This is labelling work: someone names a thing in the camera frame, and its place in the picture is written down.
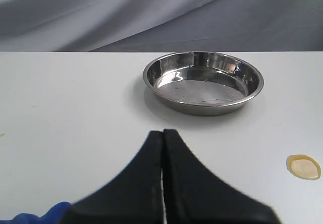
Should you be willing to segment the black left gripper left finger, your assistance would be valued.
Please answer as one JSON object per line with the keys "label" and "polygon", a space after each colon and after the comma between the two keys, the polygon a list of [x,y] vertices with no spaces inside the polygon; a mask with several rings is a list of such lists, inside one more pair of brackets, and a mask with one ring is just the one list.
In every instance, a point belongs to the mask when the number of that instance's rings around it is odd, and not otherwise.
{"label": "black left gripper left finger", "polygon": [[72,204],[60,223],[163,223],[162,149],[162,132],[149,132],[129,164],[105,186]]}

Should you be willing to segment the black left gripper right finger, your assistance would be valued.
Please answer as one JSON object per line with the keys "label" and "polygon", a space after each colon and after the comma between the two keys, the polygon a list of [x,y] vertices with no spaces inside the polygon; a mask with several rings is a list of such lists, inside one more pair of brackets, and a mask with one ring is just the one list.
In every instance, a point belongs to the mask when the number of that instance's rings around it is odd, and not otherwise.
{"label": "black left gripper right finger", "polygon": [[176,130],[163,132],[168,223],[280,223],[267,205],[234,189],[190,151]]}

